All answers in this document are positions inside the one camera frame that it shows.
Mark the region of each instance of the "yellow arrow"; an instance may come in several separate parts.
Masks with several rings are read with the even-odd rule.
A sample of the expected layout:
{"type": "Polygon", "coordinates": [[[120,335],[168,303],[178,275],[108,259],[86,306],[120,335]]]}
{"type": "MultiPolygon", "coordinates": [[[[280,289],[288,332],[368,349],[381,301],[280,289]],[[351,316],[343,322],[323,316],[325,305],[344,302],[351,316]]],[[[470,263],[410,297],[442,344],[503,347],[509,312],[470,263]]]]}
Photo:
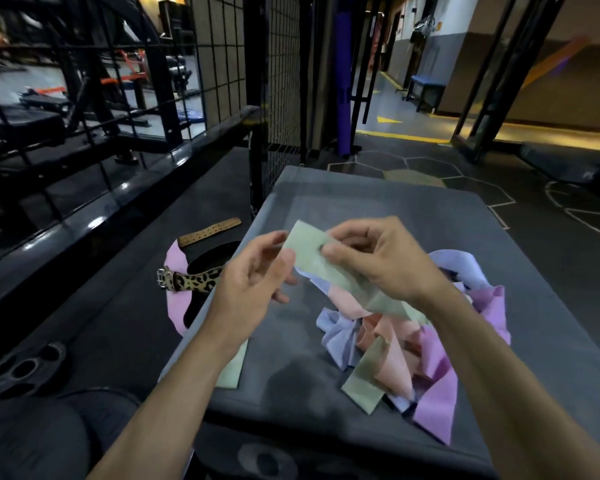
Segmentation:
{"type": "Polygon", "coordinates": [[[389,118],[383,118],[382,116],[378,116],[378,123],[401,123],[402,121],[398,120],[390,120],[389,118]]]}

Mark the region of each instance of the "gray padded bench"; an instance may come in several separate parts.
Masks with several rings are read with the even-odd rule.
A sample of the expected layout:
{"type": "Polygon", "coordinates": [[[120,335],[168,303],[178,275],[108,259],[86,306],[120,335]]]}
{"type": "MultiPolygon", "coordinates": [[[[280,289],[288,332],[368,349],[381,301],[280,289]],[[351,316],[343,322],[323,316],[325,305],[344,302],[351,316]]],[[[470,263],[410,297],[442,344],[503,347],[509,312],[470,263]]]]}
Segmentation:
{"type": "MultiPolygon", "coordinates": [[[[513,350],[600,442],[600,350],[477,195],[286,167],[239,249],[261,233],[291,229],[297,219],[327,229],[352,217],[391,214],[425,250],[469,251],[492,284],[505,286],[513,350]]],[[[209,417],[226,418],[237,427],[262,425],[263,430],[273,424],[289,436],[315,435],[392,458],[493,475],[462,386],[450,447],[384,402],[367,416],[340,391],[343,373],[320,345],[315,320],[323,306],[333,306],[307,281],[288,292],[291,303],[272,304],[250,339],[238,389],[214,391],[209,417]]],[[[209,299],[163,375],[199,329],[208,304],[209,299]]]]}

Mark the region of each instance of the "purple fabric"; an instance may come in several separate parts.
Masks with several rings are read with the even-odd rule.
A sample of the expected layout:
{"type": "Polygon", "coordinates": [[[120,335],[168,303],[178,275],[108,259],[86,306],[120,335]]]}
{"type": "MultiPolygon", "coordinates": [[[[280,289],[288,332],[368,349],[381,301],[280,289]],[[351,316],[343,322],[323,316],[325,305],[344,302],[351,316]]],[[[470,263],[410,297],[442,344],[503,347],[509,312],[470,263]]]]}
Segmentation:
{"type": "MultiPolygon", "coordinates": [[[[504,287],[470,290],[474,308],[493,325],[494,329],[511,345],[507,331],[504,307],[504,287]]],[[[458,378],[445,353],[438,333],[425,325],[420,334],[422,345],[422,370],[435,382],[419,400],[413,420],[442,443],[451,443],[451,428],[456,410],[458,378]]]]}
{"type": "Polygon", "coordinates": [[[351,13],[335,16],[335,79],[338,108],[338,154],[351,153],[351,13]]]}

